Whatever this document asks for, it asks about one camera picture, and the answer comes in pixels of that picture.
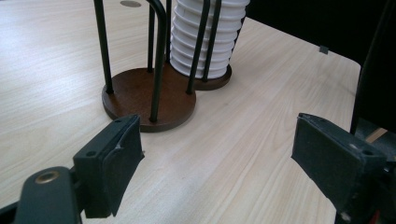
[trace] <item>black metal rod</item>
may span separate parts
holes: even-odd
[[[204,34],[206,29],[207,17],[209,16],[210,0],[204,0],[202,6],[201,21],[198,29],[197,42],[195,44],[194,56],[192,58],[192,65],[190,70],[189,84],[186,90],[187,94],[192,94],[192,87],[194,85],[195,75],[197,72],[199,56],[201,54],[202,42],[204,41]]]
[[[148,72],[152,73],[152,58],[154,55],[154,25],[155,12],[152,7],[148,10]]]
[[[106,92],[113,93],[113,83],[111,80],[110,60],[108,58],[105,10],[102,0],[93,0],[95,5],[96,24],[98,26],[100,50],[102,53],[102,65],[105,73]]]
[[[213,47],[215,46],[216,33],[218,32],[220,11],[221,11],[221,0],[217,0],[215,4],[215,11],[213,13],[212,29],[210,30],[210,38],[207,46],[205,68],[202,76],[203,82],[207,82],[207,76],[209,74],[210,62],[212,61]]]
[[[375,58],[378,58],[377,55],[380,51],[381,44],[385,36],[386,29],[388,28],[392,11],[395,8],[395,4],[396,3],[393,0],[388,0],[387,3],[385,4],[378,25],[376,26],[375,34],[371,46],[369,48],[369,51],[367,53],[366,60],[363,66],[361,67],[361,73],[358,81],[358,89],[356,92],[356,99],[352,114],[352,121],[350,125],[350,133],[352,134],[355,134],[355,132],[357,131],[359,117],[361,116],[361,108],[363,102],[362,90],[364,90],[364,88],[367,88],[368,85],[367,82],[369,80],[369,78],[367,77],[375,75]]]
[[[235,39],[235,41],[233,42],[232,53],[233,53],[233,50],[235,49],[236,41],[238,41],[239,35],[241,34],[242,27],[244,26],[245,18],[246,18],[246,16],[245,16],[244,18],[241,19],[242,26],[241,26],[241,28],[236,32],[236,39]]]
[[[166,62],[171,61],[172,0],[166,0]]]
[[[166,12],[159,0],[147,0],[158,18],[157,49],[155,53],[154,91],[151,100],[151,114],[149,120],[156,122],[160,104],[161,84],[163,79],[163,62],[166,45]]]

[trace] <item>white paper cup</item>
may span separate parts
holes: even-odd
[[[191,46],[196,46],[196,41],[197,41],[197,36],[196,35],[191,35],[182,29],[177,28],[176,25],[172,28],[171,31],[172,35],[177,36],[181,40],[183,40],[185,43]],[[215,39],[215,45],[217,46],[217,49],[227,49],[228,46],[230,46],[230,43],[233,43],[237,37],[237,33],[234,32],[234,35],[228,35],[228,38],[216,38]],[[209,38],[204,38],[203,43],[202,43],[202,48],[207,49],[208,48],[208,42]]]
[[[191,66],[181,63],[180,61],[178,61],[176,58],[171,57],[171,64],[172,66],[181,74],[185,75],[185,76],[190,76],[190,71],[191,71]],[[209,69],[209,74],[210,74],[210,78],[217,78],[217,77],[222,77],[224,76],[224,74],[227,72],[227,66],[220,68],[218,70],[215,69]],[[196,78],[201,78],[204,75],[204,71],[200,68],[197,68],[195,77]]]
[[[242,27],[241,19],[246,15],[249,0],[224,0],[221,4],[219,24],[216,32],[208,78],[223,76],[233,53],[237,31]],[[202,77],[213,22],[215,0],[211,0],[203,44],[195,77]],[[177,0],[171,37],[171,64],[185,76],[191,72],[192,59],[201,22],[203,0]]]
[[[201,22],[201,14],[198,14],[196,11],[191,10],[190,8],[184,8],[182,5],[177,5],[175,7],[175,14],[177,14],[180,18],[185,19],[186,21],[192,21],[197,25]],[[245,10],[243,14],[238,15],[236,17],[223,17],[219,18],[218,27],[225,28],[225,29],[240,29],[242,26],[241,19],[245,17]],[[206,28],[210,30],[210,27],[213,23],[213,16],[209,16]]]
[[[184,8],[189,8],[190,10],[196,11],[199,15],[201,14],[202,7],[203,7],[203,1],[197,1],[197,0],[177,0],[177,3]],[[212,6],[209,9],[209,14],[213,15],[215,8],[214,8],[214,1],[212,1]],[[229,3],[223,1],[221,3],[221,11],[220,11],[220,16],[223,17],[235,17],[239,16],[241,14],[244,14],[245,12],[245,6],[247,6],[249,1],[244,1],[244,2],[236,2],[236,3]]]

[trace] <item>dark brown wooden disc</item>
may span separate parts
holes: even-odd
[[[105,111],[112,119],[130,114],[140,116],[140,131],[156,133],[182,124],[195,108],[196,95],[187,94],[188,80],[182,77],[170,64],[163,68],[158,120],[149,120],[154,73],[147,68],[136,68],[122,72],[112,78],[114,93],[102,91]]]
[[[200,78],[196,78],[194,80],[194,88],[196,91],[213,91],[220,89],[230,81],[232,73],[233,73],[233,69],[231,68],[230,65],[228,65],[227,71],[222,77],[209,79],[207,82],[203,82]]]

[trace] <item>wood grain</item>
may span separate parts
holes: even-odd
[[[384,135],[388,130],[383,129],[383,128],[378,128],[372,133],[370,133],[369,136],[366,137],[366,142],[368,143],[373,143],[376,139],[380,138],[382,135]]]
[[[112,74],[144,67],[149,4],[105,0]],[[0,1],[0,206],[111,119],[93,1]],[[348,130],[359,66],[246,19],[233,76],[198,91],[191,118],[142,133],[146,158],[118,215],[86,223],[331,224],[334,208],[291,158],[299,112]]]
[[[127,70],[112,78],[114,92],[102,91],[103,106],[107,114],[118,119],[131,114],[140,116],[140,132],[157,133],[177,127],[192,115],[196,95],[187,94],[189,80],[170,63],[163,66],[160,103],[156,122],[151,122],[154,72],[146,68]]]

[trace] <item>metal pole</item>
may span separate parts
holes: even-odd
[[[206,28],[206,23],[207,23],[207,17],[209,15],[209,9],[210,9],[210,0],[204,0],[204,5],[202,6],[201,21],[200,21],[200,25],[199,25],[199,29],[198,29],[197,42],[195,44],[194,56],[192,58],[189,84],[188,84],[188,87],[186,90],[187,94],[192,94],[192,86],[194,84],[195,75],[196,75],[197,67],[198,67],[199,56],[201,54],[202,42],[204,40],[204,34],[205,34],[205,28]]]
[[[171,20],[172,20],[172,0],[166,0],[166,62],[171,60]]]
[[[161,83],[163,79],[163,62],[166,45],[166,12],[159,0],[147,0],[155,10],[158,18],[157,50],[155,53],[154,91],[151,100],[151,114],[149,120],[156,122],[160,103]]]
[[[154,52],[155,12],[152,7],[148,10],[148,72],[152,73],[152,58]]]
[[[213,14],[213,23],[212,23],[212,29],[210,31],[209,43],[207,46],[205,68],[202,77],[203,82],[207,82],[207,76],[209,74],[210,61],[212,60],[213,47],[215,46],[216,33],[218,32],[220,11],[221,11],[221,0],[217,0],[215,4],[215,12]]]
[[[108,58],[105,11],[102,0],[93,0],[95,5],[96,24],[98,26],[100,50],[102,53],[102,65],[105,73],[106,92],[113,93],[113,83],[111,80],[110,60]]]

